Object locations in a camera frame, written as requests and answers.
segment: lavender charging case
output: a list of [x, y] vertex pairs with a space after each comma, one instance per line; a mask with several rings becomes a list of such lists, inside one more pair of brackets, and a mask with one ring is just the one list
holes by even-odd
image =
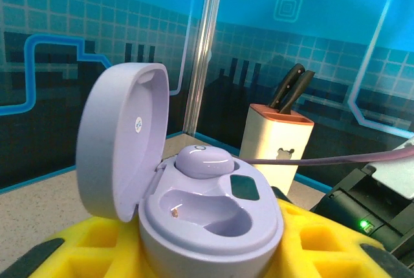
[[207, 179], [181, 173], [176, 156], [162, 161], [168, 104], [161, 64], [123, 63], [102, 73], [78, 133], [83, 205], [123, 222], [138, 215], [146, 258], [159, 277], [264, 276], [283, 233], [271, 187], [236, 158], [234, 171]]

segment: case logo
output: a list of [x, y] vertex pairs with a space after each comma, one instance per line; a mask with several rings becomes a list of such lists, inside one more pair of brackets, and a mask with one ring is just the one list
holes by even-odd
[[136, 118], [136, 120], [135, 120], [135, 131], [136, 131], [136, 133], [139, 133], [140, 131], [141, 131], [141, 128], [142, 128], [142, 119], [141, 119], [141, 117], [139, 116], [138, 118]]

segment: open case lid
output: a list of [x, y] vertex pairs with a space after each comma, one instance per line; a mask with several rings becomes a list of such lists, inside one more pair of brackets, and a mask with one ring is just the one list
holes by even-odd
[[168, 123], [165, 66], [108, 68], [83, 110], [76, 172], [83, 205], [96, 216], [129, 222], [162, 159]]

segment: blue line graphic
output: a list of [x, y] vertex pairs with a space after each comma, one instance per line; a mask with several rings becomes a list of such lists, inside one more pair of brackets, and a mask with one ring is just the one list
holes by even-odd
[[[52, 34], [34, 34], [27, 38], [25, 42], [25, 83], [26, 83], [26, 102], [19, 105], [0, 106], [0, 116], [21, 114], [30, 111], [36, 104], [36, 77], [35, 77], [35, 59], [36, 45], [38, 44], [55, 44], [68, 45], [76, 47], [76, 55], [78, 61], [87, 61], [93, 63], [101, 63], [106, 69], [112, 66], [111, 62], [103, 54], [85, 53], [85, 39], [82, 37], [59, 36]], [[174, 91], [170, 91], [169, 95], [177, 95], [181, 90], [182, 73], [184, 67], [180, 70], [179, 85]]]
[[380, 20], [378, 21], [378, 24], [376, 26], [373, 38], [371, 39], [371, 42], [370, 42], [370, 44], [368, 46], [368, 49], [367, 49], [367, 52], [365, 53], [364, 60], [362, 61], [362, 64], [361, 64], [361, 67], [360, 67], [360, 69], [358, 71], [358, 74], [356, 76], [354, 85], [352, 86], [351, 93], [349, 94], [347, 103], [348, 103], [348, 106], [351, 109], [351, 112], [354, 115], [356, 121], [361, 126], [368, 127], [368, 128], [371, 128], [371, 129], [376, 129], [377, 131], [383, 131], [385, 133], [393, 134], [395, 136], [399, 136], [399, 137], [402, 137], [402, 138], [410, 139], [414, 136], [414, 133], [412, 133], [411, 131], [406, 131], [404, 129], [400, 129], [400, 128], [396, 128], [396, 127], [393, 127], [393, 126], [388, 126], [388, 125], [385, 125], [385, 124], [381, 124], [381, 123], [378, 123], [378, 122], [367, 120], [364, 117], [364, 114], [362, 113], [362, 111], [359, 109], [358, 105], [356, 104], [356, 99], [357, 99], [358, 94], [360, 92], [360, 87], [361, 87], [362, 80], [365, 76], [365, 72], [367, 70], [369, 60], [371, 59], [371, 55], [374, 51], [376, 41], [378, 39], [378, 36], [380, 34], [382, 25], [384, 24], [384, 20], [387, 16], [388, 9], [389, 9], [389, 6], [392, 3], [392, 1], [393, 0], [387, 0], [386, 3], [385, 3], [384, 9], [382, 10], [382, 13], [381, 13], [381, 16], [380, 16]]
[[190, 38], [190, 28], [191, 28], [191, 20], [192, 20], [192, 17], [193, 17], [194, 3], [195, 3], [195, 0], [190, 0], [190, 13], [188, 14], [188, 22], [187, 22], [187, 29], [186, 29], [186, 39], [184, 40], [184, 49], [182, 50], [179, 82], [177, 84], [177, 89], [175, 89], [174, 91], [170, 91], [169, 92], [169, 95], [170, 96], [178, 95], [178, 93], [181, 91], [182, 78], [184, 76], [184, 66], [186, 64], [188, 40]]

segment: knife handle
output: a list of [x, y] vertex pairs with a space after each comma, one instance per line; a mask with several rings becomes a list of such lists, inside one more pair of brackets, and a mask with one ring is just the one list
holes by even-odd
[[289, 93], [295, 82], [297, 82], [297, 80], [304, 72], [305, 67], [303, 65], [300, 63], [295, 64], [295, 66], [289, 70], [289, 72], [280, 82], [272, 99], [272, 102], [268, 104], [268, 107], [278, 110], [283, 98]]
[[290, 94], [283, 101], [283, 105], [280, 106], [280, 114], [290, 114], [293, 104], [305, 92], [314, 75], [315, 72], [308, 70], [299, 78]]

